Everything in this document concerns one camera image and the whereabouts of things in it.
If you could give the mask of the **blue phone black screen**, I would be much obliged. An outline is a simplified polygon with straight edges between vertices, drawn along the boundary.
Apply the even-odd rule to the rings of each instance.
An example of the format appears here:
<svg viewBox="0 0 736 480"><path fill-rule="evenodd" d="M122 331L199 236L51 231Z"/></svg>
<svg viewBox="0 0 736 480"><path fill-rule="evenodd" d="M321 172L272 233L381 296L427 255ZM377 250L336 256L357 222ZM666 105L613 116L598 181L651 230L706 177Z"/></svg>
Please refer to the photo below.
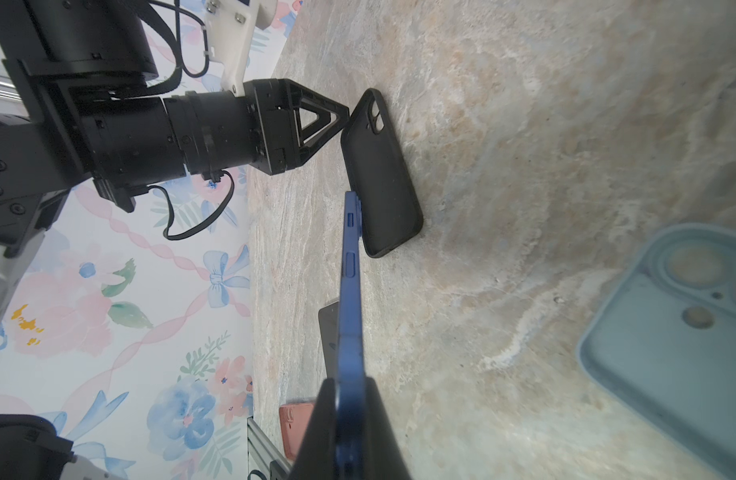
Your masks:
<svg viewBox="0 0 736 480"><path fill-rule="evenodd" d="M358 195L348 191L343 214L335 391L335 469L338 479L362 479L365 476L366 375L359 262L361 228Z"/></svg>

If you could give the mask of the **black phone case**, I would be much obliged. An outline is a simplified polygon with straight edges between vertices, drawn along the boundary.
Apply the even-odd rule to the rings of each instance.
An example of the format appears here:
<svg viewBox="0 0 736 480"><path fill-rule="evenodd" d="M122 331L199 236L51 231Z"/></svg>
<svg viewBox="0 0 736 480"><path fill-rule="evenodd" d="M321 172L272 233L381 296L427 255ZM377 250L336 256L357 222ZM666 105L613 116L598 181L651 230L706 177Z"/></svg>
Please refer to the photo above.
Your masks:
<svg viewBox="0 0 736 480"><path fill-rule="evenodd" d="M362 238L371 258L387 255L424 225L390 112L381 92L367 89L341 134L350 189L362 208Z"/></svg>

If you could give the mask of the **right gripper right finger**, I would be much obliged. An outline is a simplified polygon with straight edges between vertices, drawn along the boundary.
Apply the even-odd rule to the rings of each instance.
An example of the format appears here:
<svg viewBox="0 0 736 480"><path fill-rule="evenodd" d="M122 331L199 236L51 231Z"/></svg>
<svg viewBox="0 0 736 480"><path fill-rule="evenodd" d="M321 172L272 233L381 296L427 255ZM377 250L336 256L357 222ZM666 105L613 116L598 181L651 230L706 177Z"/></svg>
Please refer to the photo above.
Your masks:
<svg viewBox="0 0 736 480"><path fill-rule="evenodd" d="M374 480L411 480L378 386L366 378L366 433L364 440L364 478Z"/></svg>

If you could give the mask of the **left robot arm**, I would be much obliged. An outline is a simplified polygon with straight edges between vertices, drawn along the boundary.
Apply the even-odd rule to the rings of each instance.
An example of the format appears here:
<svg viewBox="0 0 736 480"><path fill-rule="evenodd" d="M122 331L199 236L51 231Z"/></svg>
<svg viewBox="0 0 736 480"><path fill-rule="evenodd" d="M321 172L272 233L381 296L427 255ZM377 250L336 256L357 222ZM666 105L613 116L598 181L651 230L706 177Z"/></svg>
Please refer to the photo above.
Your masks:
<svg viewBox="0 0 736 480"><path fill-rule="evenodd" d="M230 479L253 411L246 176L347 107L247 60L274 1L0 1L0 432L98 477Z"/></svg>

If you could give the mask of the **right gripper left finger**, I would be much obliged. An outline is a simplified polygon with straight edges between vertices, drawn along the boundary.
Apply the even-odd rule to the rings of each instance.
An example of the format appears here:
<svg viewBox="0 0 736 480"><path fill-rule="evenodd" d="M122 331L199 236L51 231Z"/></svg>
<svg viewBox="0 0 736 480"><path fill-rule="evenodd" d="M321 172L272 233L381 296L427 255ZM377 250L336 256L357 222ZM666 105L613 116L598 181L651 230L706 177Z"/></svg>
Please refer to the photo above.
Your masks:
<svg viewBox="0 0 736 480"><path fill-rule="evenodd" d="M297 458L288 476L291 480L335 478L333 436L335 429L335 380L323 381Z"/></svg>

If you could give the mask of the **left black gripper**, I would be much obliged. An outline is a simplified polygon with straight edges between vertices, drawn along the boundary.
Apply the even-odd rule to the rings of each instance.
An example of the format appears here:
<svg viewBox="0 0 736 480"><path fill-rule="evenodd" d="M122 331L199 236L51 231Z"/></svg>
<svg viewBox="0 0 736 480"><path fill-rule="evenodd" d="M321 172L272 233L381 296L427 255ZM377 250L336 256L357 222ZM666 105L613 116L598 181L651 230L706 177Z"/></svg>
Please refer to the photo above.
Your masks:
<svg viewBox="0 0 736 480"><path fill-rule="evenodd" d="M252 80L243 87L256 142L251 165L270 176L306 164L350 117L346 105L288 79Z"/></svg>

